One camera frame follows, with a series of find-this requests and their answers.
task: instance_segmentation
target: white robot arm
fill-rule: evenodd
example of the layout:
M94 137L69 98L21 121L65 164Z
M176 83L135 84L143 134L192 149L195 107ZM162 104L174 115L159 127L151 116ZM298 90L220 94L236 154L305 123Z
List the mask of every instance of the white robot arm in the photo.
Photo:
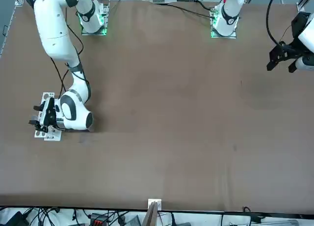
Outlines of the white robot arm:
M91 89L85 77L78 53L73 46L62 7L75 6L82 26L88 33L100 30L100 4L97 0L26 0L34 9L39 36L45 52L52 59L67 62L73 76L73 85L59 98L47 99L41 106L40 121L30 121L39 131L57 128L86 130L93 124L93 114L86 109L85 102L91 96Z
M213 27L220 35L229 36L234 32L244 1L224 0L218 5L219 15Z

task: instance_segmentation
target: white mounting bracket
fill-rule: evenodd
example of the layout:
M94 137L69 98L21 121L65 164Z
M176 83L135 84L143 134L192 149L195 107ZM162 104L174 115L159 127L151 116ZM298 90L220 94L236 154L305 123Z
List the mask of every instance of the white mounting bracket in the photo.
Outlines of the white mounting bracket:
M54 98L54 92L43 92L43 96L41 98L40 104L42 104L47 98L53 97ZM33 116L32 120L38 120L40 121L42 112L38 112L38 116ZM57 130L51 126L48 127L48 133L36 131L34 137L35 138L44 138L44 141L60 141L61 140L61 130Z
M153 202L157 202L158 211L160 211L160 210L161 210L161 199L148 199L148 206L147 206L147 209L149 208L149 206L150 206Z

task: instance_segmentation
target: white plastic casing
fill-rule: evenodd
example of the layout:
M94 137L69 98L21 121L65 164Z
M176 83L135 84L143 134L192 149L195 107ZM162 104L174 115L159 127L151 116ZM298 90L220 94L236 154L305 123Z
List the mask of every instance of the white plastic casing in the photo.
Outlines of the white plastic casing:
M314 14L312 13L309 16L307 26L305 29L300 33L298 38L300 41L312 52L314 53L314 21L313 21Z
M227 24L226 20L222 16L222 6L224 5L224 9L227 15L234 17L239 14L245 0L226 0L226 3L219 4L219 16L216 19L216 24L214 28L216 31L222 36L231 35L237 25L238 19L233 22L233 24Z

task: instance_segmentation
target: wooden tabletop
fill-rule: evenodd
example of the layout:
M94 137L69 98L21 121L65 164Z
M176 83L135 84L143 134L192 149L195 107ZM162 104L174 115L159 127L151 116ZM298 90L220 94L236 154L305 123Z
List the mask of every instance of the wooden tabletop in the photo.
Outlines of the wooden tabletop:
M80 36L96 130L60 142L27 124L60 81L33 10L17 8L0 59L1 204L146 208L161 198L163 209L313 212L314 73L289 74L289 62L267 72L266 6L243 6L237 39L212 39L206 18L114 5L107 36ZM296 13L272 6L277 40ZM79 33L75 9L68 23Z

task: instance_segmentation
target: robot end effector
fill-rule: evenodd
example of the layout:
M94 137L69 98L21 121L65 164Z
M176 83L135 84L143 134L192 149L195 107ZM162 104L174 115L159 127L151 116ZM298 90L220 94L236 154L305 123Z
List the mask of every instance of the robot end effector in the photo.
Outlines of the robot end effector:
M89 33L97 32L104 24L99 20L100 4L97 0L26 0L34 9L36 24L45 52L52 59L64 60L73 76L73 85L59 98L48 98L41 104L40 120L32 120L36 130L45 132L48 126L86 130L93 123L92 113L85 102L91 96L79 55L73 46L62 6L78 10L82 26Z
M267 70L273 70L281 61L295 59L288 67L293 73L298 70L314 70L314 14L299 12L291 22L293 41L280 41L270 52Z

